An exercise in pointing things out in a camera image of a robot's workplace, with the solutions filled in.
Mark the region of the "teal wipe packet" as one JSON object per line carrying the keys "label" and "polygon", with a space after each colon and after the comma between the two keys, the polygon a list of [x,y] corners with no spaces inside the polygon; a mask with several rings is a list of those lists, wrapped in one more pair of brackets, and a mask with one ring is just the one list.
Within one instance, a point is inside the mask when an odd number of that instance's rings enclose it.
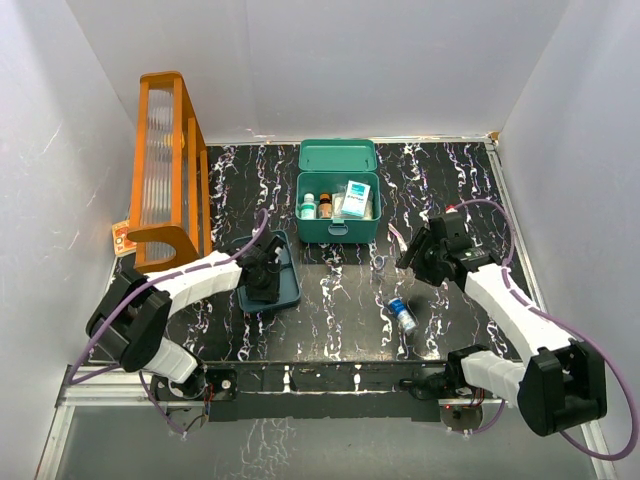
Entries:
{"label": "teal wipe packet", "polygon": [[363,218],[369,200],[371,187],[366,183],[349,180],[346,186],[341,213],[346,216]]}

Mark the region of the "teal medicine box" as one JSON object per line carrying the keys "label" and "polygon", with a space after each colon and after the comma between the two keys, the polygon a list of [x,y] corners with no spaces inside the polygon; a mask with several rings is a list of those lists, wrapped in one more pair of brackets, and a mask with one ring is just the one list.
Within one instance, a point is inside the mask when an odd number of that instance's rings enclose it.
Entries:
{"label": "teal medicine box", "polygon": [[298,235],[304,243],[367,244],[381,219],[374,143],[368,139],[307,139],[299,149]]}

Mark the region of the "white medicine bottle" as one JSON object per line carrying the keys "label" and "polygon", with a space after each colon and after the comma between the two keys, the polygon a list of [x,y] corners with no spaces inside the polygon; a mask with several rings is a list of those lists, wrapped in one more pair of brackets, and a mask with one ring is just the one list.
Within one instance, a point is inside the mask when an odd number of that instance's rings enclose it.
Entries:
{"label": "white medicine bottle", "polygon": [[303,203],[300,206],[300,218],[303,220],[313,220],[316,218],[317,206],[315,197],[312,193],[306,193],[303,197]]}

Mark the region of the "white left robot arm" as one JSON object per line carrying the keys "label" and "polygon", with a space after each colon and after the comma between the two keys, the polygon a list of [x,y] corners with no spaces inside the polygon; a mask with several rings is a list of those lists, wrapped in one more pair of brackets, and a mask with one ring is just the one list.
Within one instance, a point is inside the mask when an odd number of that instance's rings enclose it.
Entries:
{"label": "white left robot arm", "polygon": [[204,364],[165,336],[168,320],[194,303],[237,289],[255,303],[276,304],[287,253],[283,236],[263,232],[164,272],[124,270],[88,320],[86,333],[99,335],[94,345],[124,371],[150,372],[167,380],[181,397],[197,398],[207,383]]}

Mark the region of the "dark teal tray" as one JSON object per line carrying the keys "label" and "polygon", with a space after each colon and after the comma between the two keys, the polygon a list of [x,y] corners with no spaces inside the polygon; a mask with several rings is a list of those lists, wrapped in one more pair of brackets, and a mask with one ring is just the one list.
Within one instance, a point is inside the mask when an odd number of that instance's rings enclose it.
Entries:
{"label": "dark teal tray", "polygon": [[254,314],[296,306],[301,297],[290,242],[283,230],[267,231],[238,259],[240,309]]}

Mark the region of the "white blue bandage roll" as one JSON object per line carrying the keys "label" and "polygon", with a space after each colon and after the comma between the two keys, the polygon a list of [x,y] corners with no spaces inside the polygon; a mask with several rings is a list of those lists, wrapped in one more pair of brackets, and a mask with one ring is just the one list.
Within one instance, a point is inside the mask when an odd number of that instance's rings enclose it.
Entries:
{"label": "white blue bandage roll", "polygon": [[406,335],[411,334],[418,326],[417,322],[400,298],[392,298],[388,307],[396,318],[400,330]]}

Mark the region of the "brown orange-cap bottle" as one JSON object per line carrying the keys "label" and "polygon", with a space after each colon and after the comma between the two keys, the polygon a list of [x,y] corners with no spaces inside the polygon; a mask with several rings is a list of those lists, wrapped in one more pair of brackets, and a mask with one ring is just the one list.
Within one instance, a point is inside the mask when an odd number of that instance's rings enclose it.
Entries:
{"label": "brown orange-cap bottle", "polygon": [[319,197],[318,217],[320,219],[331,219],[333,213],[332,198],[328,193],[322,193]]}

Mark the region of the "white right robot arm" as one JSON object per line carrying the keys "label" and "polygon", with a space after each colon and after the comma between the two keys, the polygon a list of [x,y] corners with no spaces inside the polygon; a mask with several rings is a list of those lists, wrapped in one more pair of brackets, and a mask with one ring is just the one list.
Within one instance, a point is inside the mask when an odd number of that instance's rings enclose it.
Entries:
{"label": "white right robot arm", "polygon": [[430,219],[397,260],[431,286],[454,282],[481,306],[515,348],[516,362],[482,345],[452,351],[443,372],[401,385],[444,396],[489,391],[516,407],[539,436],[607,413],[604,359],[594,347],[536,315],[532,303],[487,250],[474,246],[456,211]]}

